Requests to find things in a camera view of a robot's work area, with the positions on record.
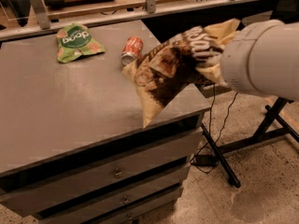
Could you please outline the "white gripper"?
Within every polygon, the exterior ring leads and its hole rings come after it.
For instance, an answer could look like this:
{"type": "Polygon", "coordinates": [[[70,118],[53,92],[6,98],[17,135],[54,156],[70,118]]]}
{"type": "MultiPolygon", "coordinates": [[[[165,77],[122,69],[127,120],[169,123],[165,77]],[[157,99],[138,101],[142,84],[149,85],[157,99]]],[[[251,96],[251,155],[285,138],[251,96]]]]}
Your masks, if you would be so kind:
{"type": "Polygon", "coordinates": [[[249,55],[256,42],[256,25],[240,31],[224,48],[221,74],[228,86],[237,92],[256,92],[249,78],[249,55]]]}

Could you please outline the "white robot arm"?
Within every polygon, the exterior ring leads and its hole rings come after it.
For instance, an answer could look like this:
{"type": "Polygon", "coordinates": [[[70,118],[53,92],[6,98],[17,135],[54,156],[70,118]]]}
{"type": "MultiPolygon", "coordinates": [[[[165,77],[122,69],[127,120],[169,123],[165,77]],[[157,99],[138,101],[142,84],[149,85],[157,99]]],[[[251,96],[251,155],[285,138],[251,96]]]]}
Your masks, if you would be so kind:
{"type": "Polygon", "coordinates": [[[299,101],[299,23],[253,23],[230,41],[221,74],[237,92],[299,101]]]}

